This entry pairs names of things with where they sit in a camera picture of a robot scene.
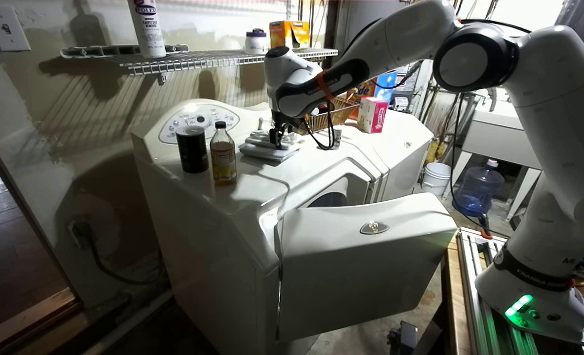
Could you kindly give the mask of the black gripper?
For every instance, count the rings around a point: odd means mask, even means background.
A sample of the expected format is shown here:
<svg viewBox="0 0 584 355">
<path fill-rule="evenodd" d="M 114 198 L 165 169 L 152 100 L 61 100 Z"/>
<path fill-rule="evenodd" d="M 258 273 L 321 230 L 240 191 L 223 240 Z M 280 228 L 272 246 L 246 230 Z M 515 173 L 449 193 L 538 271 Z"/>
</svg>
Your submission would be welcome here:
<svg viewBox="0 0 584 355">
<path fill-rule="evenodd" d="M 272 112 L 272 127 L 268 129 L 270 145 L 286 147 L 286 129 L 292 125 L 292 118 L 282 112 Z"/>
</svg>

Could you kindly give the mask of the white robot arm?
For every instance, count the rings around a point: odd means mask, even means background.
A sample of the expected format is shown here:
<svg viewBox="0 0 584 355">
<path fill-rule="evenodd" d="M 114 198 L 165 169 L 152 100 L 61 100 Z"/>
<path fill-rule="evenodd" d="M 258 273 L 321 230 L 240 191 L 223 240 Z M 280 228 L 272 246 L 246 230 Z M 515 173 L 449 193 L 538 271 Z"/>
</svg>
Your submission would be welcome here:
<svg viewBox="0 0 584 355">
<path fill-rule="evenodd" d="M 584 41 L 568 25 L 507 35 L 461 19 L 442 0 L 416 0 L 371 23 L 321 68 L 288 47 L 266 52 L 272 139 L 317 102 L 404 62 L 428 58 L 449 92 L 503 88 L 505 114 L 467 129 L 475 151 L 528 155 L 538 181 L 515 234 L 475 277 L 477 295 L 511 325 L 570 342 L 582 338 L 584 297 Z"/>
</svg>

